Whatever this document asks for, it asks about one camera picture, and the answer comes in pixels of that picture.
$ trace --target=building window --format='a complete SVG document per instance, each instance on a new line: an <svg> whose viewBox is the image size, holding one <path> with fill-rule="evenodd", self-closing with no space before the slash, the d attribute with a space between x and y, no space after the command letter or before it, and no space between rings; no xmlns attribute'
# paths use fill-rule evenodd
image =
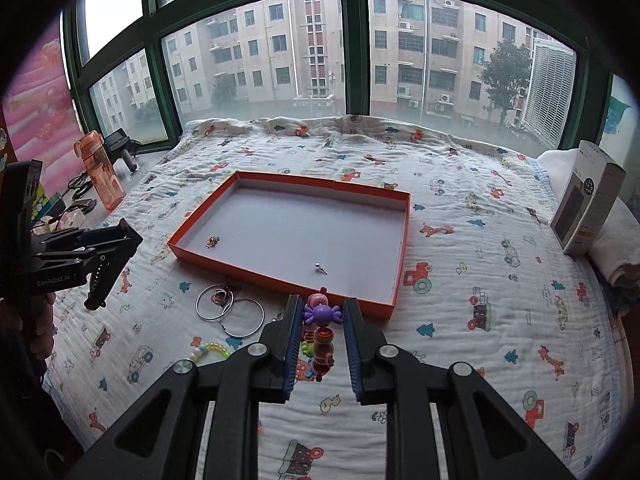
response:
<svg viewBox="0 0 640 480"><path fill-rule="evenodd" d="M509 23L502 24L502 39L516 41L516 28Z"/></svg>
<svg viewBox="0 0 640 480"><path fill-rule="evenodd" d="M284 20L284 12L282 10L282 4L269 6L269 18L272 22L275 20Z"/></svg>
<svg viewBox="0 0 640 480"><path fill-rule="evenodd" d="M291 83L288 66L276 69L276 81L279 85L288 85Z"/></svg>
<svg viewBox="0 0 640 480"><path fill-rule="evenodd" d="M479 101L481 88L482 88L482 83L479 83L478 81L472 81L471 88L469 89L469 99L473 99L474 101Z"/></svg>
<svg viewBox="0 0 640 480"><path fill-rule="evenodd" d="M433 9L431 11L431 23L446 25L447 27L458 27L457 9Z"/></svg>
<svg viewBox="0 0 640 480"><path fill-rule="evenodd" d="M474 63L476 65L484 65L484 48L474 47Z"/></svg>
<svg viewBox="0 0 640 480"><path fill-rule="evenodd" d="M433 38L431 40L431 53L438 56L456 57L458 55L458 42Z"/></svg>
<svg viewBox="0 0 640 480"><path fill-rule="evenodd" d="M486 16L476 12L476 30L486 32Z"/></svg>
<svg viewBox="0 0 640 480"><path fill-rule="evenodd" d="M373 44L376 48L386 48L386 30L373 31Z"/></svg>
<svg viewBox="0 0 640 480"><path fill-rule="evenodd" d="M405 3L401 5L400 17L403 20L424 20L424 6Z"/></svg>
<svg viewBox="0 0 640 480"><path fill-rule="evenodd" d="M386 85L386 66L378 66L375 68L376 85Z"/></svg>
<svg viewBox="0 0 640 480"><path fill-rule="evenodd" d="M254 70L254 86L262 86L262 71Z"/></svg>
<svg viewBox="0 0 640 480"><path fill-rule="evenodd" d="M221 48L213 51L213 59L216 63L231 61L231 48Z"/></svg>
<svg viewBox="0 0 640 480"><path fill-rule="evenodd" d="M422 84L422 69L408 65L398 65L398 82Z"/></svg>
<svg viewBox="0 0 640 480"><path fill-rule="evenodd" d="M274 52L284 52L287 49L287 37L282 36L274 36L271 38L273 40L273 51Z"/></svg>
<svg viewBox="0 0 640 480"><path fill-rule="evenodd" d="M386 0L373 0L373 12L376 14L386 14Z"/></svg>
<svg viewBox="0 0 640 480"><path fill-rule="evenodd" d="M258 40L251 40L249 42L249 56L258 55Z"/></svg>
<svg viewBox="0 0 640 480"><path fill-rule="evenodd" d="M453 92L456 84L456 75L451 72L441 72L440 70L431 70L429 75L429 88L437 88L439 90L448 90Z"/></svg>
<svg viewBox="0 0 640 480"><path fill-rule="evenodd" d="M229 34L229 27L226 22L211 24L212 38L219 38L220 36L226 36L227 34Z"/></svg>
<svg viewBox="0 0 640 480"><path fill-rule="evenodd" d="M424 52L424 36L410 32L398 32L398 49Z"/></svg>
<svg viewBox="0 0 640 480"><path fill-rule="evenodd" d="M244 23L247 27L255 25L255 16L252 10L248 10L244 13Z"/></svg>

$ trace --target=translucent plastic bottle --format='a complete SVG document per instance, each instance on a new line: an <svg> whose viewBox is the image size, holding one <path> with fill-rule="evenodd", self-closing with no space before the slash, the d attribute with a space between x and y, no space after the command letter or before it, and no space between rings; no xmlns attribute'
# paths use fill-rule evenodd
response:
<svg viewBox="0 0 640 480"><path fill-rule="evenodd" d="M94 130L75 143L74 151L84 161L86 172L104 207L113 211L126 193L113 171L103 144L102 136Z"/></svg>

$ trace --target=black device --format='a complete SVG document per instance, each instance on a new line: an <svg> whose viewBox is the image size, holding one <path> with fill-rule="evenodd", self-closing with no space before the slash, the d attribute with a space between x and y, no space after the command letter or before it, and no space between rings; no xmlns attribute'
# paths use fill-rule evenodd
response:
<svg viewBox="0 0 640 480"><path fill-rule="evenodd" d="M207 406L215 400L204 480L256 480L258 403L289 399L303 309L304 301L290 296L282 319L226 361L176 362L65 479L194 478ZM438 407L450 479L574 478L469 364L422 364L387 344L379 327L365 325L356 299L345 301L342 312L356 399L387 405L388 480L440 477L430 402Z"/></svg>
<svg viewBox="0 0 640 480"><path fill-rule="evenodd" d="M136 155L140 146L142 144L131 139L122 128L118 128L112 134L104 137L104 150L107 152L110 163L114 164L116 160L122 158L131 173L138 168L132 155Z"/></svg>
<svg viewBox="0 0 640 480"><path fill-rule="evenodd" d="M105 298L142 242L125 219L112 227L32 236L31 209L41 170L39 160L8 164L0 192L0 297L22 318L24 341L17 345L22 362L11 366L16 387L25 394L40 386L47 370L29 350L45 294L84 285L91 274L84 306L89 310L105 306Z"/></svg>

